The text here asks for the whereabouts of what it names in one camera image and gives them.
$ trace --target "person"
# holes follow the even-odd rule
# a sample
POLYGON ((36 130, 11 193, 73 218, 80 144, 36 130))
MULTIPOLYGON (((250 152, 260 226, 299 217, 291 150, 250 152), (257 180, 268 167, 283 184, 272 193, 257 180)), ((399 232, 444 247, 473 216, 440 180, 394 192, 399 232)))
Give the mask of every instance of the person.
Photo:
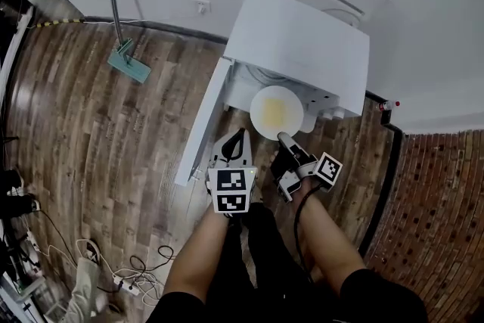
POLYGON ((86 249, 83 256, 77 262, 76 286, 73 289, 66 315, 62 322, 65 323, 91 323, 122 322, 124 321, 120 311, 113 304, 107 303, 107 298, 98 297, 98 280, 101 273, 101 252, 98 245, 92 241, 86 241, 86 249))
MULTIPOLYGON (((291 203, 294 212, 312 185, 310 178, 302 181, 291 203)), ((242 260, 239 219, 215 213, 210 204, 175 258, 149 323, 171 316, 241 320, 261 315, 284 320, 310 316, 318 321, 427 321, 415 293, 365 267, 315 195, 303 205, 299 226, 329 293, 313 285, 293 260, 263 203, 251 203, 241 221, 249 229, 257 288, 242 260)))

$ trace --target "white cabinet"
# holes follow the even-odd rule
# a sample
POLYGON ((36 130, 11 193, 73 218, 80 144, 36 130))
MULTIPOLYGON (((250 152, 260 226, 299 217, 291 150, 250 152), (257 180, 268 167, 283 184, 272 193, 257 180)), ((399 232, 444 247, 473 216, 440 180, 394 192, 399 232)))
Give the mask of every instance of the white cabinet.
POLYGON ((311 132, 325 110, 358 116, 363 109, 370 39, 356 28, 296 0, 244 0, 203 97, 175 183, 199 166, 224 104, 249 111, 269 85, 292 90, 311 132))

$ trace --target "baseboard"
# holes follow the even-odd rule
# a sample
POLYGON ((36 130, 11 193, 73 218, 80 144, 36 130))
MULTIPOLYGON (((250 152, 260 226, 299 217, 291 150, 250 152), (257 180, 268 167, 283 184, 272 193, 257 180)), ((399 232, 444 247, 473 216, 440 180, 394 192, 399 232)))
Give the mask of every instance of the baseboard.
MULTIPOLYGON (((133 19, 122 19, 121 24, 124 22, 131 21, 133 19)), ((112 17, 85 17, 86 22, 112 22, 112 17)), ((187 29, 184 27, 173 26, 171 24, 160 23, 160 22, 132 22, 130 26, 143 27, 145 29, 153 29, 159 31, 166 31, 168 33, 181 34, 184 36, 193 36, 194 38, 206 39, 214 43, 220 43, 222 45, 227 45, 228 39, 223 36, 216 36, 215 34, 205 33, 204 31, 187 29)))
POLYGON ((378 197, 377 205, 373 211, 373 216, 366 229, 365 236, 360 243, 358 252, 361 257, 365 257, 368 248, 370 247, 371 241, 375 236, 378 225, 380 224, 381 216, 385 210, 386 202, 392 190, 393 181, 395 179, 396 167, 399 164, 400 150, 402 148, 403 133, 401 131, 396 131, 393 135, 392 150, 390 151, 390 156, 388 160, 388 166, 386 167, 385 179, 381 186, 380 196, 378 197))

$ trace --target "white cable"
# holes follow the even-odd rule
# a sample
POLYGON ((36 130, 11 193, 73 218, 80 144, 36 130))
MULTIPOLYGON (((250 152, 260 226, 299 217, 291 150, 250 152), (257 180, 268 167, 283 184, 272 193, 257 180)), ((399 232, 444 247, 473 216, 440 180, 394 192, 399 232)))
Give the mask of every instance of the white cable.
MULTIPOLYGON (((83 256, 82 252, 79 248, 79 242, 82 242, 82 241, 91 242, 91 240, 88 240, 87 238, 80 238, 79 240, 76 241, 76 249, 77 249, 77 252, 79 253, 80 256, 83 256)), ((143 302, 143 304, 148 306, 148 307, 155 307, 156 306, 156 304, 149 304, 145 300, 146 297, 152 299, 155 302, 158 302, 158 300, 160 300, 160 297, 158 297, 158 294, 161 295, 165 284, 163 284, 161 281, 159 281, 156 278, 155 275, 153 275, 152 273, 147 273, 145 271, 139 271, 137 269, 132 269, 132 268, 120 268, 120 269, 117 269, 116 271, 113 271, 112 268, 110 267, 109 263, 107 262, 107 260, 101 254, 101 252, 99 253, 99 256, 104 261, 104 263, 106 264, 106 266, 109 269, 109 271, 111 272, 111 275, 113 276, 113 278, 116 276, 118 278, 121 278, 122 280, 133 279, 133 284, 135 284, 136 287, 138 287, 138 289, 143 293, 143 297, 141 298, 141 301, 143 302), (132 274, 127 275, 127 276, 120 276, 119 274, 121 272, 128 272, 128 273, 132 273, 132 274), (145 286, 146 284, 149 284, 151 286, 151 288, 149 288, 148 290, 145 290, 141 287, 141 286, 145 286), (153 290, 155 292, 155 294, 154 294, 155 297, 150 295, 150 292, 152 292, 153 290)))
POLYGON ((261 80, 258 76, 256 76, 254 74, 254 72, 250 69, 250 65, 245 65, 247 71, 249 72, 249 74, 261 85, 264 85, 264 86, 271 86, 271 85, 281 85, 281 84, 284 84, 286 82, 288 82, 289 80, 284 78, 284 77, 273 77, 267 73, 264 73, 263 71, 261 71, 258 67, 254 67, 253 70, 255 70, 257 73, 259 73, 262 78, 263 77, 267 77, 267 82, 261 80))
MULTIPOLYGON (((138 20, 120 20, 120 23, 136 23, 136 22, 150 22, 149 19, 138 19, 138 20)), ((114 24, 114 22, 104 22, 104 21, 99 21, 99 22, 83 22, 87 24, 114 24)))
POLYGON ((68 263, 69 263, 69 264, 70 264, 70 265, 71 265, 71 266, 72 266, 74 269, 77 269, 77 265, 76 265, 74 262, 72 262, 72 261, 70 260, 70 258, 68 257, 68 255, 66 255, 66 254, 65 254, 65 253, 64 253, 62 250, 60 250, 59 248, 55 247, 54 245, 49 245, 49 246, 47 247, 47 253, 42 252, 42 251, 40 250, 40 248, 39 248, 39 252, 40 252, 41 254, 43 254, 45 257, 49 257, 49 258, 50 258, 50 256, 51 256, 51 248, 52 248, 52 249, 55 249, 57 252, 59 252, 60 254, 62 254, 62 255, 63 255, 63 256, 64 256, 64 257, 67 259, 67 262, 68 262, 68 263))

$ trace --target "electrical outlet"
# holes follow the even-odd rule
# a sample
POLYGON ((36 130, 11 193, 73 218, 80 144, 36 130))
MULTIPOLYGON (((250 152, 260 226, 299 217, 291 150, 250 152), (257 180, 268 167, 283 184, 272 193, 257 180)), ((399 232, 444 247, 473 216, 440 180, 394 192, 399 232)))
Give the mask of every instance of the electrical outlet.
POLYGON ((204 15, 212 11, 210 0, 192 0, 197 5, 198 14, 204 15))
POLYGON ((123 290, 127 290, 129 293, 132 293, 133 295, 137 296, 139 295, 139 288, 136 287, 136 285, 132 285, 131 283, 133 282, 132 278, 131 279, 126 279, 123 280, 121 277, 114 275, 114 284, 119 287, 119 283, 122 281, 123 282, 123 290))

